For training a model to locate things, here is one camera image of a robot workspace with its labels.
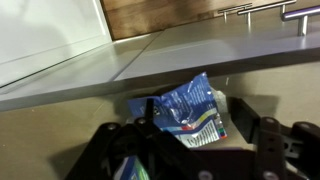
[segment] metal handle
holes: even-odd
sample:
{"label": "metal handle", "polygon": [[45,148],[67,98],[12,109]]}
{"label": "metal handle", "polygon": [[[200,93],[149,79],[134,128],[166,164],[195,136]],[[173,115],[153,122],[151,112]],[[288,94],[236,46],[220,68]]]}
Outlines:
{"label": "metal handle", "polygon": [[227,12],[234,11],[237,9],[242,9],[242,8],[247,9],[248,7],[251,7],[251,6],[252,6],[252,3],[248,3],[248,4],[243,4],[240,6],[234,6],[234,7],[230,7],[230,8],[226,8],[226,9],[220,9],[220,10],[218,10],[218,14],[223,13],[224,20],[226,21],[227,20]]}
{"label": "metal handle", "polygon": [[275,8],[275,7],[280,7],[281,8],[280,15],[282,15],[285,12],[286,5],[293,4],[296,2],[297,2],[297,0],[279,1],[279,2],[275,2],[275,3],[271,3],[271,4],[265,4],[262,6],[244,9],[244,10],[238,11],[237,14],[238,15],[247,14],[247,23],[250,25],[251,24],[251,13],[253,13],[253,12],[263,11],[263,10],[271,9],[271,8]]}
{"label": "metal handle", "polygon": [[281,15],[282,21],[299,19],[298,36],[307,35],[308,17],[320,15],[320,6],[313,6],[295,11],[290,11]]}

